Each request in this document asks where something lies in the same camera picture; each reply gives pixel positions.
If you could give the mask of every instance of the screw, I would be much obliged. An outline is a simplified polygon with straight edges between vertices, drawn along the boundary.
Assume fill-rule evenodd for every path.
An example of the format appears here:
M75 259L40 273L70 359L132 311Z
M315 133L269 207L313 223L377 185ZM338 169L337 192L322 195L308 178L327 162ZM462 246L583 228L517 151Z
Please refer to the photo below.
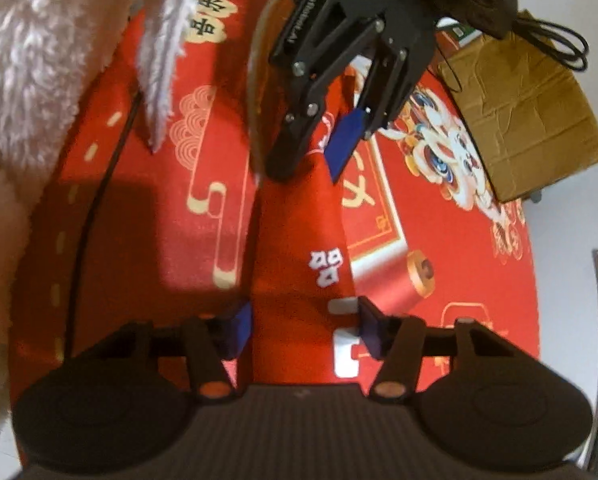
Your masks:
M405 384L396 381L384 381L375 386L375 394L384 399L399 399L408 392Z
M295 77L301 77L303 74L305 74L305 63L302 61L293 63L293 74Z
M223 399L232 393L233 389L224 381L211 381L199 387L199 393L206 399Z
M310 103L305 110L305 114L308 117L314 117L318 111L319 111L319 107L317 106L317 103Z

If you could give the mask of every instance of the gold pattern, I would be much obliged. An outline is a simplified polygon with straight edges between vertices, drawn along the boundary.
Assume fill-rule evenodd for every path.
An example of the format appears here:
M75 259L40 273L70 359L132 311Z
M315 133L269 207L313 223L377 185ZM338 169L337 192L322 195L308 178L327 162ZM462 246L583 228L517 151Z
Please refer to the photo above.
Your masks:
M230 0L197 0L197 12L214 18L227 18L239 9Z
M173 123L169 135L175 145L175 157L178 162L191 172L188 186L186 206L195 215L203 215L217 221L217 238L215 240L215 254L213 261L213 283L217 288L233 288L237 283L238 254L243 230L243 215L245 209L246 186L249 178L249 159L244 161L245 170L241 187L241 204L239 207L239 223L237 226L236 247L234 248L234 261L230 269L222 269L219 264L223 238L223 213L229 189L224 182L213 181L208 184L205 196L197 196L193 190L195 177L199 165L205 129L210 118L210 113L217 95L217 88L204 85L196 88L191 94L183 97L179 109L183 118ZM217 196L220 199L218 210L211 210L211 199Z
M95 158L97 151L98 144L96 142L93 142L92 144L90 144L90 147L86 151L86 154L83 156L83 160L85 160L86 162L92 162L92 160Z
M54 244L54 252L58 256L61 256L63 254L64 249L65 249L65 231L61 231L57 235L57 240L55 241L55 244Z
M72 205L77 202L77 193L79 192L79 184L72 184L68 191L68 204Z
M228 36L221 20L196 12L188 20L186 41L188 43L221 43Z
M386 191L385 183L383 180L380 180L380 178L377 174L377 168L375 167L375 164L376 164L375 156L379 156L378 152L376 151L377 147L375 146L373 151L371 151L371 149L368 147L370 145L371 145L370 142L365 142L362 144L362 146L364 147L364 149L367 151L367 154L368 154L368 161L370 162L370 171L373 174L373 178L375 179L375 182L377 182L377 184L380 187L378 195L379 195L381 211L383 211L385 214L388 215L388 208L386 207L386 204L383 202L383 195L384 195L384 193L387 193L389 191ZM355 156L355 161L357 163L357 166L359 167L359 162L357 159L358 157L359 157L359 160L361 160L361 164L363 167L364 162L363 162L363 159L361 158L361 156L359 155L359 153L357 153L357 156ZM359 240L358 242L350 244L348 246L348 251L354 250L354 249L358 248L359 246L367 244L368 242L371 242L377 238L385 237L386 234L390 234L392 232L393 232L393 226L391 224L390 229L388 229L388 231L376 233L372 236L369 236L368 238L364 238L363 240ZM385 242L383 245L381 245L380 247L374 247L374 248L368 249L364 253L358 254L357 256L355 256L354 260L360 260L361 258L368 256L368 254L373 253L374 251L378 251L378 250L382 249L383 247L386 247L387 245L393 243L393 241L394 240L389 240L389 241Z
M386 218L385 215L375 218L375 222L377 223L377 229L379 229L382 233L390 230L390 220Z
M435 291L435 276L431 264L422 251L412 251L407 257L408 275L417 294L428 298Z
M357 169L361 173L365 169L364 160L361 158L361 155L359 155L359 152L357 150L355 150L352 153L352 156L355 159ZM365 176L363 176L362 174L359 175L359 179L356 184L353 184L349 180L344 180L343 187L351 191L353 193L353 196L343 197L341 200L341 204L349 209L357 209L361 207L361 205L364 202L370 204L371 206L375 206L377 203L375 202L375 199L372 198L365 190L365 186Z
M521 199L515 201L515 206L517 208L517 216L519 221L522 225L526 225L526 214L524 213L524 206L521 203Z

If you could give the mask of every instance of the chinese character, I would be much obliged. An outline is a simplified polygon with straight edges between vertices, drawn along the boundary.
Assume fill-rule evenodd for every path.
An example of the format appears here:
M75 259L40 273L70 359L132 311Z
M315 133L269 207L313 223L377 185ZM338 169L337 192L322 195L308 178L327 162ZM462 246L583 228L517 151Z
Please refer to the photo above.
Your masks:
M341 203L344 207L356 209L364 202L367 202L370 205L375 205L375 199L368 195L368 192L365 190L365 176L359 175L359 181L357 184L353 184L349 180L344 180L343 187L354 193L354 197L344 197L341 200Z
M375 218L375 222L377 223L377 229L379 229L382 233L390 229L390 220L385 215Z
M328 265L339 267L343 263L343 254L339 248L334 248L332 251L328 251Z
M225 6L221 5L222 3L222 0L199 0L199 5L206 9L213 10L214 12L221 12L225 9Z
M357 150L355 150L352 153L352 158L355 159L355 164L357 165L357 169L359 170L359 172L361 173L362 171L364 171L364 159L361 158L361 155L359 155L359 152ZM344 180L343 187L354 193L353 198L344 197L341 200L341 204L344 207L356 209L359 206L361 206L364 202L367 202L370 205L375 205L375 199L368 195L367 191L365 190L365 176L359 175L359 181L357 185L353 184L349 180Z
M310 253L310 263L308 265L312 270L319 270L324 267L328 267L326 251L312 251Z
M194 30L197 31L198 36L215 33L215 26L212 23L208 23L208 18L202 18L200 20L191 18L190 28L194 28Z
M319 278L317 278L317 285L321 288L339 283L339 271L337 267L328 267L319 271Z
M339 267L343 265L343 254L340 248L335 247L330 251L311 251L310 263L312 270L319 270L317 285L321 288L339 283Z

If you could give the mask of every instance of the red fabric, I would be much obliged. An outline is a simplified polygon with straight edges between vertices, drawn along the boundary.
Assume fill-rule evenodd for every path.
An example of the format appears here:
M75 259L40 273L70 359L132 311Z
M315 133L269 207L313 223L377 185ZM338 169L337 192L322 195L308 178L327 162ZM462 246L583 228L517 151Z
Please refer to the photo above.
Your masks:
M426 122L414 106L397 121L403 139L378 134L360 144L333 186L318 143L349 93L335 85L300 174L284 186L263 180L257 190L245 91L253 31L268 0L229 1L237 10L218 18L225 40L185 46L162 149L151 155L141 120L128 140L88 245L76 350L133 319L164 325L219 309L241 289L252 293L255 324L252 355L240 371L251 360L259 381L347 380L367 387L378 364L355 339L356 316L329 311L330 300L355 293L431 325L476 317L537 356L534 270L521 211L508 207L504 229L476 207L460 208L447 186L413 172L410 153L423 142L413 128ZM13 293L15 398L60 365L76 244L136 88L140 32L135 20L84 97L61 166L32 218ZM453 110L431 76L422 86ZM328 263L336 249L343 259L339 281L321 288L317 279L337 265L337 253L330 257L335 264ZM345 365L339 376L336 352ZM165 371L185 383L181 363L165 364ZM420 385L444 371L442 360L425 362Z
M335 81L327 114L339 115L343 95ZM307 155L287 184L264 179L251 290L253 380L331 383L334 331L356 325L333 316L328 303L354 296L341 220L341 184L333 185L323 156L329 127L320 123Z

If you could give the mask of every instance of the bolt head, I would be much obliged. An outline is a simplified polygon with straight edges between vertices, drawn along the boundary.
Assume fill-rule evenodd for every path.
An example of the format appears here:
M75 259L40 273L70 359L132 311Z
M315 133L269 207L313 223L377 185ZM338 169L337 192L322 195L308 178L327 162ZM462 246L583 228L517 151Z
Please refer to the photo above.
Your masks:
M305 63L302 61L293 63L293 75L295 77L301 77L303 74L305 74Z
M308 117L314 117L318 111L319 111L319 106L317 106L317 103L310 103L305 110L305 114Z
M375 394L384 399L399 399L407 393L408 388L406 385L395 381L384 381L375 386Z

